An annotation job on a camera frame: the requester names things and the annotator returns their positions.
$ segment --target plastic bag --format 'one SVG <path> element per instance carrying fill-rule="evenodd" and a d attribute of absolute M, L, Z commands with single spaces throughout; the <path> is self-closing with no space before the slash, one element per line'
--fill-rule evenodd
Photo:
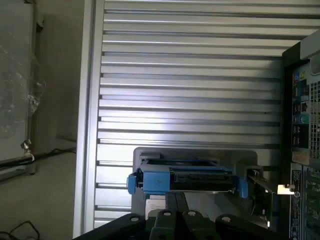
<path fill-rule="evenodd" d="M 1 19 L 10 19 L 3 14 L 12 14 L 0 13 Z M 39 78 L 40 65 L 32 50 L 33 39 L 19 29 L 18 24 L 28 20 L 0 22 L 0 139 L 13 136 L 17 125 L 27 125 L 46 88 L 46 82 Z"/>

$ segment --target metal bracket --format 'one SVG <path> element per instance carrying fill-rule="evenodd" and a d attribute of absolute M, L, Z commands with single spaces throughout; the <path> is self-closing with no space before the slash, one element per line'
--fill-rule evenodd
<path fill-rule="evenodd" d="M 30 146 L 31 146 L 31 140 L 27 139 L 24 140 L 23 143 L 21 143 L 20 147 L 24 150 L 24 152 L 30 151 Z"/>
<path fill-rule="evenodd" d="M 216 230 L 216 224 L 210 221 L 208 218 L 204 218 L 200 212 L 195 210 L 185 211 L 182 214 L 182 217 L 187 229 L 193 236 L 193 239 L 221 240 Z"/>
<path fill-rule="evenodd" d="M 170 210 L 162 210 L 158 213 L 154 227 L 151 230 L 149 240 L 174 240 L 176 239 L 177 213 Z"/>
<path fill-rule="evenodd" d="M 278 195 L 294 195 L 295 188 L 296 188 L 295 185 L 292 185 L 292 184 L 278 185 L 278 189 L 276 193 Z"/>

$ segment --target wire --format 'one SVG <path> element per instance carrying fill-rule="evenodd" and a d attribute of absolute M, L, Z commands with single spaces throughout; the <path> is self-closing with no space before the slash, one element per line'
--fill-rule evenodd
<path fill-rule="evenodd" d="M 24 2 L 29 4 L 37 4 L 36 0 L 24 0 Z"/>
<path fill-rule="evenodd" d="M 10 240 L 20 240 L 19 238 L 16 238 L 15 236 L 13 236 L 12 234 L 10 234 L 7 231 L 0 231 L 0 235 L 6 235 L 9 237 Z"/>
<path fill-rule="evenodd" d="M 66 148 L 66 149 L 55 148 L 52 151 L 47 153 L 34 154 L 34 155 L 7 160 L 6 162 L 0 163 L 0 169 L 27 166 L 39 160 L 47 159 L 56 155 L 66 154 L 66 153 L 76 154 L 77 153 L 76 148 L 75 147 Z"/>
<path fill-rule="evenodd" d="M 16 226 L 14 229 L 12 229 L 9 233 L 12 234 L 15 230 L 17 230 L 18 228 L 21 228 L 23 225 L 29 224 L 32 229 L 36 232 L 36 240 L 40 239 L 40 232 L 37 230 L 37 228 L 35 227 L 35 225 L 32 224 L 32 222 L 30 221 L 24 221 L 22 223 L 20 223 L 18 226 Z"/>
<path fill-rule="evenodd" d="M 35 225 L 33 225 L 33 223 L 31 221 L 24 221 L 24 222 L 20 223 L 19 225 L 14 227 L 10 232 L 0 231 L 0 235 L 6 235 L 7 237 L 9 237 L 10 240 L 21 240 L 21 239 L 17 238 L 16 236 L 14 236 L 13 232 L 15 232 L 17 229 L 21 228 L 23 225 L 26 225 L 26 224 L 28 224 L 32 227 L 32 229 L 36 233 L 36 238 L 34 238 L 32 236 L 28 236 L 24 240 L 40 240 L 40 232 L 37 230 L 37 228 L 35 227 Z"/>
<path fill-rule="evenodd" d="M 256 209 L 257 203 L 256 203 L 256 199 L 254 197 L 250 196 L 249 199 L 251 199 L 253 201 L 253 207 L 252 207 L 252 211 L 251 211 L 251 216 L 252 216 L 254 214 L 255 209 Z"/>

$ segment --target black cable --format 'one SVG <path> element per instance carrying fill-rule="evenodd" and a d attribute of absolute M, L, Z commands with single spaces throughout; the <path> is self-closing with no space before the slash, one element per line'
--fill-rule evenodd
<path fill-rule="evenodd" d="M 26 225 L 26 224 L 28 224 L 28 225 L 30 225 L 32 227 L 32 229 L 36 233 L 36 238 L 28 236 L 25 239 L 40 240 L 40 232 L 37 230 L 37 228 L 35 227 L 35 225 L 33 225 L 33 223 L 31 221 L 24 221 L 24 222 L 20 223 L 19 225 L 14 227 L 10 232 L 0 231 L 0 235 L 6 235 L 9 238 L 9 240 L 21 240 L 21 239 L 17 238 L 16 236 L 14 236 L 13 232 L 16 231 L 17 229 L 21 228 L 23 225 Z"/>
<path fill-rule="evenodd" d="M 16 226 L 15 228 L 13 228 L 9 233 L 12 234 L 15 230 L 17 230 L 18 228 L 20 228 L 23 225 L 29 224 L 32 229 L 36 232 L 36 240 L 40 239 L 40 232 L 37 230 L 37 228 L 35 227 L 35 225 L 32 224 L 32 222 L 30 221 L 24 221 L 22 223 L 20 223 L 18 226 Z"/>
<path fill-rule="evenodd" d="M 15 158 L 11 160 L 6 160 L 3 163 L 0 163 L 0 169 L 1 168 L 13 168 L 13 167 L 20 167 L 20 166 L 27 166 L 31 165 L 39 160 L 47 159 L 56 155 L 61 155 L 65 153 L 74 153 L 76 154 L 76 148 L 67 148 L 67 149 L 60 149 L 55 148 L 50 152 L 47 153 L 40 153 L 40 154 L 34 154 L 34 160 L 32 156 L 24 156 L 20 158 Z"/>
<path fill-rule="evenodd" d="M 0 231 L 0 235 L 6 235 L 9 237 L 10 240 L 20 240 L 19 238 L 13 236 L 11 233 L 7 232 L 7 231 Z"/>
<path fill-rule="evenodd" d="M 36 0 L 23 0 L 25 4 L 37 4 Z"/>

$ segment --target metal panel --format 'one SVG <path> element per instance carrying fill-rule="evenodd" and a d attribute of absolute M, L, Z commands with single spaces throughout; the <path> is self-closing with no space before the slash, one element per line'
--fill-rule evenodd
<path fill-rule="evenodd" d="M 24 156 L 20 145 L 31 133 L 35 5 L 0 1 L 0 32 L 0 162 L 10 162 Z M 25 174 L 26 170 L 25 166 L 2 168 L 0 181 Z"/>
<path fill-rule="evenodd" d="M 300 58 L 310 59 L 313 55 L 320 52 L 320 31 L 316 31 L 312 35 L 306 37 L 301 41 Z"/>
<path fill-rule="evenodd" d="M 79 89 L 79 116 L 78 116 L 78 137 L 76 145 L 76 171 L 74 189 L 74 214 L 73 214 L 73 237 L 77 238 L 84 232 L 85 222 L 85 196 L 87 185 L 87 133 L 88 133 L 88 98 L 91 74 L 91 51 L 92 51 L 92 32 L 94 28 L 95 12 L 94 3 L 91 0 L 84 2 L 83 34 L 82 34 L 82 54 L 81 54 L 81 77 Z"/>
<path fill-rule="evenodd" d="M 281 55 L 319 28 L 319 1 L 96 2 L 90 105 L 80 106 L 86 231 L 130 211 L 125 177 L 138 147 L 252 150 L 260 165 L 278 162 Z"/>

